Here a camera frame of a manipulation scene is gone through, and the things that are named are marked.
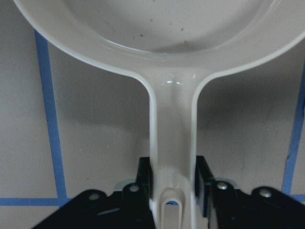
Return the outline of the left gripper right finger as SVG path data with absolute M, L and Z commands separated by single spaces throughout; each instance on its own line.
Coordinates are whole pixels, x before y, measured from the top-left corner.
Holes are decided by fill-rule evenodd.
M 216 179 L 205 158 L 197 156 L 195 195 L 210 229 L 303 229 L 305 207 L 272 187 L 246 194 L 231 182 Z

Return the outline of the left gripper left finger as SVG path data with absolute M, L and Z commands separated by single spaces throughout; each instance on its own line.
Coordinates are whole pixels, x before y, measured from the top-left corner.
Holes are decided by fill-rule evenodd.
M 38 223 L 36 229 L 153 229 L 149 206 L 152 186 L 150 159 L 139 159 L 135 182 L 110 196 L 96 189 L 83 191 Z

